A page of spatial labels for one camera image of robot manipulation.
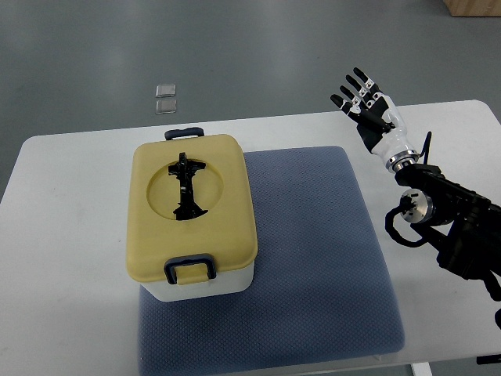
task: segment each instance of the gray floor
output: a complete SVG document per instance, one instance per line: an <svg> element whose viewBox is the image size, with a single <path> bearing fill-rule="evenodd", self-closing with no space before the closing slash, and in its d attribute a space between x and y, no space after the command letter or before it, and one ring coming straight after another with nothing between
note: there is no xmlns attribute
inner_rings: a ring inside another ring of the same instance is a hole
<svg viewBox="0 0 501 376"><path fill-rule="evenodd" d="M500 39L501 18L452 18L441 0L4 0L0 196L31 136L331 111L354 66L398 105L479 99L501 119ZM170 82L178 111L155 115L154 89ZM474 360L431 367L501 372Z"/></svg>

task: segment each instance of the gray fabric mat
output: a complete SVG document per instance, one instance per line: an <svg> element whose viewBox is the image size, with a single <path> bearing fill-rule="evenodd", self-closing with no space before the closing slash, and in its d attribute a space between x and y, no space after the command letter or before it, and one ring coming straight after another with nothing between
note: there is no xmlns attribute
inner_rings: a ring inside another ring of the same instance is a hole
<svg viewBox="0 0 501 376"><path fill-rule="evenodd" d="M344 150L245 158L258 228L253 283L169 303L141 288L141 374L223 374L399 351L395 294Z"/></svg>

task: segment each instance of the white table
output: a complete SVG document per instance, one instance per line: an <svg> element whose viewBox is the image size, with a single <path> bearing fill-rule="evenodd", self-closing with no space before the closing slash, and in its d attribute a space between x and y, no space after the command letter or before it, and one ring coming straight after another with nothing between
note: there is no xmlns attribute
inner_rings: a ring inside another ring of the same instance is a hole
<svg viewBox="0 0 501 376"><path fill-rule="evenodd" d="M445 176L501 204L501 125L478 101L400 107L420 150ZM0 204L0 373L137 375L139 286L124 265L132 154L170 125L26 141ZM341 112L216 121L244 151L342 146L353 165L398 296L405 348L381 357L251 371L294 374L501 353L501 331L481 281L440 269L428 245L410 249L384 231L406 189L370 155ZM406 224L405 237L417 236Z"/></svg>

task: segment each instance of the silver joint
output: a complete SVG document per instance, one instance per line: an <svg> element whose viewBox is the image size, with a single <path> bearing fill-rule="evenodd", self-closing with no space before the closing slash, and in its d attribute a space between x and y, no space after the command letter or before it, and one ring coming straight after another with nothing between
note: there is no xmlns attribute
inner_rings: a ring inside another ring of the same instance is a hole
<svg viewBox="0 0 501 376"><path fill-rule="evenodd" d="M417 151L405 150L388 159L388 162L386 162L386 169L398 172L408 165L414 165L419 158L420 155Z"/></svg>
<svg viewBox="0 0 501 376"><path fill-rule="evenodd" d="M402 213L402 217L409 223L423 223L434 214L434 205L431 198L421 190L412 188L403 193L403 197L411 200L413 207Z"/></svg>

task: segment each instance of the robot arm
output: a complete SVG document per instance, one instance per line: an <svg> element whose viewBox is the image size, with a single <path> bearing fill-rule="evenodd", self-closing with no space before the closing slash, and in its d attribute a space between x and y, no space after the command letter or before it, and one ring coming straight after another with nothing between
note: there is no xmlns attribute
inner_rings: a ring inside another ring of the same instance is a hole
<svg viewBox="0 0 501 376"><path fill-rule="evenodd" d="M466 280L483 280L491 298L501 301L501 287L494 275L501 276L501 207L447 180L439 167L427 164L426 158L424 164L418 164L420 156L427 154L431 133L423 153L418 154L406 139L405 123L391 98L360 69L353 71L363 86L349 75L346 78L359 96L341 86L349 100L336 94L330 98L357 122L367 150L395 173L397 184L411 188L404 192L399 206L386 215L386 231L407 247L429 243L438 251L441 268ZM410 222L420 240L413 242L400 236L393 227L397 214ZM452 226L447 235L434 228L448 223ZM496 323L501 328L501 310Z"/></svg>

